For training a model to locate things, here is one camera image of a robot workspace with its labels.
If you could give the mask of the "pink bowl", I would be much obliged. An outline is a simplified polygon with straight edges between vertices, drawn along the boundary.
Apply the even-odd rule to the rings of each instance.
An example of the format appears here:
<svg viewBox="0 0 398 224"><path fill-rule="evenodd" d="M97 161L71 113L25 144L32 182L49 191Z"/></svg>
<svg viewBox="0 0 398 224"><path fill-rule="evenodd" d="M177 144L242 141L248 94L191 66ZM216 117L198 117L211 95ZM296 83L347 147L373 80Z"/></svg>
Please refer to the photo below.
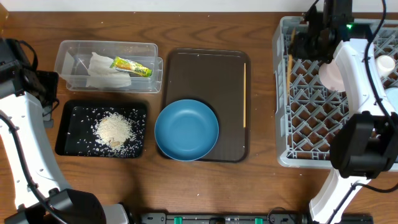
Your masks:
<svg viewBox="0 0 398 224"><path fill-rule="evenodd" d="M343 77L334 59L330 63L323 63L318 74L322 85L327 89L337 92L345 91Z"/></svg>

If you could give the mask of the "wooden chopstick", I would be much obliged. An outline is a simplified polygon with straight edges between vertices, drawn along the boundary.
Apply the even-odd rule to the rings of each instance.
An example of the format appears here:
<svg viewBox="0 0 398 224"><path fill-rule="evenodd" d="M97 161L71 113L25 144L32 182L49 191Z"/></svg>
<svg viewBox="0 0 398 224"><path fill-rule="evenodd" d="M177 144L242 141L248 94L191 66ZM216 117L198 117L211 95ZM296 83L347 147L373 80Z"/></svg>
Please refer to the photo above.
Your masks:
<svg viewBox="0 0 398 224"><path fill-rule="evenodd" d="M293 49L292 44L294 43L295 34L296 34L296 28L294 28L292 31L291 38L290 38L290 44L289 44L289 54L288 54L288 62L287 62L287 74L286 74L287 99L289 99L289 96L290 96L290 78L291 78L292 67L293 67L293 56L292 56L292 52L290 50Z"/></svg>
<svg viewBox="0 0 398 224"><path fill-rule="evenodd" d="M247 79L246 79L246 63L244 63L243 70L243 128L246 128L246 87L247 87Z"/></svg>

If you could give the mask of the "cream cup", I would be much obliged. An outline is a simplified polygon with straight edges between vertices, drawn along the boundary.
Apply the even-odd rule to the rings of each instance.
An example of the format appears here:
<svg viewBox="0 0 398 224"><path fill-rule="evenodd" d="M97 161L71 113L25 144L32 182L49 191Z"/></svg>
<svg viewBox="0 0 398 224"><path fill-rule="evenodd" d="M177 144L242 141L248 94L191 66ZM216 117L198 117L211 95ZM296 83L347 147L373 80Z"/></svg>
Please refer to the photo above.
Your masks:
<svg viewBox="0 0 398 224"><path fill-rule="evenodd" d="M390 75L396 67L395 60L387 55L380 55L376 59L377 72L380 78Z"/></svg>

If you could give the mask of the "white napkin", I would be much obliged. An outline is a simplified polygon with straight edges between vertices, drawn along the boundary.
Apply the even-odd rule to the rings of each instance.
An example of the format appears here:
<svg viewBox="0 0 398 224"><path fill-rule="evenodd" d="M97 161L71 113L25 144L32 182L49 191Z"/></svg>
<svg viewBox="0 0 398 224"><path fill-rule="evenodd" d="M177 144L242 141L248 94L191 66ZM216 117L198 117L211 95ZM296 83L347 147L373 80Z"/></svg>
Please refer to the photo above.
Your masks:
<svg viewBox="0 0 398 224"><path fill-rule="evenodd" d="M123 88L131 85L130 75L111 68L113 59L100 56L93 52L87 69L89 77L86 87L93 88Z"/></svg>

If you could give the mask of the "small light blue bowl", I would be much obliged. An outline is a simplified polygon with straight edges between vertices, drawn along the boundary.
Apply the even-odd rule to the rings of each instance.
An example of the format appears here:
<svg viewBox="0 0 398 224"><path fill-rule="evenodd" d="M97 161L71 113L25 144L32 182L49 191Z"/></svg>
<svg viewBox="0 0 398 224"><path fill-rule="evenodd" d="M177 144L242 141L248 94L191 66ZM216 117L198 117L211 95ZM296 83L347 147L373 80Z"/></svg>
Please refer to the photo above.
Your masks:
<svg viewBox="0 0 398 224"><path fill-rule="evenodd" d="M387 99L394 107L396 113L398 112L398 87L392 87L385 90Z"/></svg>

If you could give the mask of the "yellow green snack wrapper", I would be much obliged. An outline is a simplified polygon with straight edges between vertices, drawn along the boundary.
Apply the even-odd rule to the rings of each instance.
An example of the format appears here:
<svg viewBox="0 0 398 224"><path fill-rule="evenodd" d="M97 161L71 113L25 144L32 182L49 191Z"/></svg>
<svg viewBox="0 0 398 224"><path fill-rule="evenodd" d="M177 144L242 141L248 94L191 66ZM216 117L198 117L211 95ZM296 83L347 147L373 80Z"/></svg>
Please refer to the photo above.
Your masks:
<svg viewBox="0 0 398 224"><path fill-rule="evenodd" d="M152 75L152 70L141 65L140 63L134 62L132 60L116 57L110 68L113 68L119 72L129 72L135 73L142 77L150 77Z"/></svg>

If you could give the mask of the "large dark blue plate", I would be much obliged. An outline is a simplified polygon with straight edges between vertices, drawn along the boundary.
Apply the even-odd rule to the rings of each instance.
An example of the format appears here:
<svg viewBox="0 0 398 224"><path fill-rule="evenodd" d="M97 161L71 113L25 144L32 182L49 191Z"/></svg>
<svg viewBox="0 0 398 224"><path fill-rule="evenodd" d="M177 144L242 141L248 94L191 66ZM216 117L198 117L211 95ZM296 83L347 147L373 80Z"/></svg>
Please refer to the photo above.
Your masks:
<svg viewBox="0 0 398 224"><path fill-rule="evenodd" d="M213 110L197 100L178 100L167 105L154 127L159 150L177 161L195 161L216 145L220 133Z"/></svg>

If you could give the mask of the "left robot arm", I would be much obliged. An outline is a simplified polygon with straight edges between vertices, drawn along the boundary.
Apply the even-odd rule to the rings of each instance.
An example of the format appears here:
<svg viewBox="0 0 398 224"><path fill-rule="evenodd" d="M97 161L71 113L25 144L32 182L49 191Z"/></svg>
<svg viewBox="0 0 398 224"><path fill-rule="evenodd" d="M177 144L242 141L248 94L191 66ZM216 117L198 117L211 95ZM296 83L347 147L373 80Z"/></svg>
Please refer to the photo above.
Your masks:
<svg viewBox="0 0 398 224"><path fill-rule="evenodd" d="M51 148L46 126L58 106L58 74L39 71L27 42L1 39L1 139L12 170L17 212L5 223L132 223L125 207L103 206L73 190Z"/></svg>

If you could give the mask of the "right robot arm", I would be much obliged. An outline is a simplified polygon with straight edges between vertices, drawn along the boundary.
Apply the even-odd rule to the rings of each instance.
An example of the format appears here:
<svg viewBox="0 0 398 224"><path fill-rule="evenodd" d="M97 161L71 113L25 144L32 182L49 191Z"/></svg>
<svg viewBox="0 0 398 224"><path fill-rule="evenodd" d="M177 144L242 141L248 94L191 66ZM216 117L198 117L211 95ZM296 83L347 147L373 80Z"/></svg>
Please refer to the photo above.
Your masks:
<svg viewBox="0 0 398 224"><path fill-rule="evenodd" d="M314 223L339 223L361 188L397 158L397 111L384 91L376 60L377 31L358 24L351 1L326 0L323 10L305 13L306 32L292 36L289 58L322 61L322 69L341 76L349 120L330 144L331 171L310 201Z"/></svg>

